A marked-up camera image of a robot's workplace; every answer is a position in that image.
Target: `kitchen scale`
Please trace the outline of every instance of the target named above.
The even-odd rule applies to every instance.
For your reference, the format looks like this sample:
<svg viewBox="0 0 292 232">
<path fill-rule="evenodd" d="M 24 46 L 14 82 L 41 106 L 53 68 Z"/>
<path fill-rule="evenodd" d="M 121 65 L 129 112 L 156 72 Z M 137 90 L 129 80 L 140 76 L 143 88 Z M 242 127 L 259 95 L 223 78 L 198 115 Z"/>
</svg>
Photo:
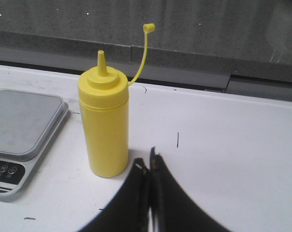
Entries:
<svg viewBox="0 0 292 232">
<path fill-rule="evenodd" d="M 22 187 L 68 108 L 58 96 L 0 89 L 0 196 Z"/>
</svg>

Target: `yellow squeeze bottle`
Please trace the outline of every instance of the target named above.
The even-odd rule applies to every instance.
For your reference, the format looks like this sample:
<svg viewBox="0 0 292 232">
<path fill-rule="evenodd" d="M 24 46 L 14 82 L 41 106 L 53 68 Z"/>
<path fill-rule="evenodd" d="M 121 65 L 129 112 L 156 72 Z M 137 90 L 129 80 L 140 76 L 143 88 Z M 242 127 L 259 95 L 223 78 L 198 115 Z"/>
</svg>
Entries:
<svg viewBox="0 0 292 232">
<path fill-rule="evenodd" d="M 129 90 L 142 72 L 147 55 L 147 34 L 154 24 L 144 24 L 145 47 L 140 68 L 128 82 L 124 73 L 106 66 L 104 52 L 98 51 L 96 67 L 78 80 L 78 93 L 88 159 L 98 176 L 113 177 L 128 164 Z"/>
</svg>

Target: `scale control panel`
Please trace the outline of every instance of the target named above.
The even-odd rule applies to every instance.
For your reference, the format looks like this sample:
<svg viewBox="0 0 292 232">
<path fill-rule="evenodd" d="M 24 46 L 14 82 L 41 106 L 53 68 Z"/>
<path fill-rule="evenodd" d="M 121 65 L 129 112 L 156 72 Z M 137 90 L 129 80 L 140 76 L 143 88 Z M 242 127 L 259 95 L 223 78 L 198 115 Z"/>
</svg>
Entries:
<svg viewBox="0 0 292 232">
<path fill-rule="evenodd" d="M 6 184 L 18 185 L 24 174 L 23 165 L 0 160 L 0 193 L 11 191 L 12 188 L 3 186 L 7 186 Z"/>
</svg>

